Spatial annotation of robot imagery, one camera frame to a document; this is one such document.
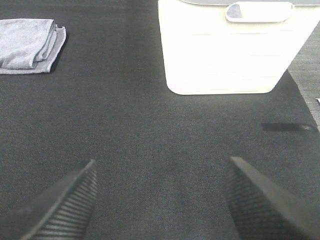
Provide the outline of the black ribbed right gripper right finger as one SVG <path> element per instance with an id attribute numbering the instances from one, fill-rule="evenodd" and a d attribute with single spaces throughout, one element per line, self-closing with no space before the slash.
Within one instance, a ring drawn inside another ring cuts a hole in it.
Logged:
<path id="1" fill-rule="evenodd" d="M 277 185 L 241 157 L 230 158 L 225 197 L 242 240 L 320 238 L 320 209 Z"/>

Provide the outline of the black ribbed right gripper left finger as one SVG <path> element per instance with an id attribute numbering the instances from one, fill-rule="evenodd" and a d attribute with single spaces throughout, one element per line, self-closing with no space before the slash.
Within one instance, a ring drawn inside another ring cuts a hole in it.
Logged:
<path id="1" fill-rule="evenodd" d="M 0 218 L 2 240 L 82 240 L 98 196 L 97 163 L 77 165 L 31 201 Z"/>

